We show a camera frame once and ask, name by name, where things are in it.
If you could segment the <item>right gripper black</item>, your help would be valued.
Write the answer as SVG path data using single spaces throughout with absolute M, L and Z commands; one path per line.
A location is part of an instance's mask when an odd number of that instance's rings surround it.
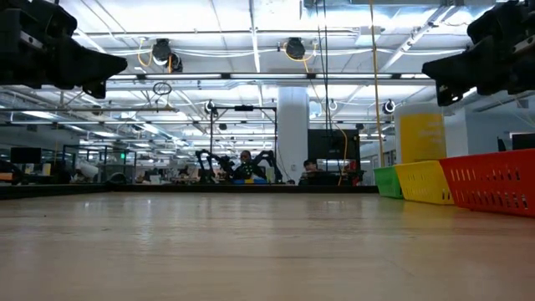
M 534 16 L 484 20 L 484 39 L 461 54 L 423 64 L 421 72 L 436 82 L 439 106 L 455 104 L 472 88 L 484 95 L 534 89 Z

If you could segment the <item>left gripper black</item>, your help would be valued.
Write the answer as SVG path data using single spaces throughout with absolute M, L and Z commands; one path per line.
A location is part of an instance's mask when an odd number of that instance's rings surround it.
M 1 11 L 1 84 L 82 86 L 95 99 L 106 97 L 106 80 L 124 71 L 125 58 L 90 50 L 73 39 L 56 45 L 56 78 L 51 66 L 49 25 L 57 8 Z

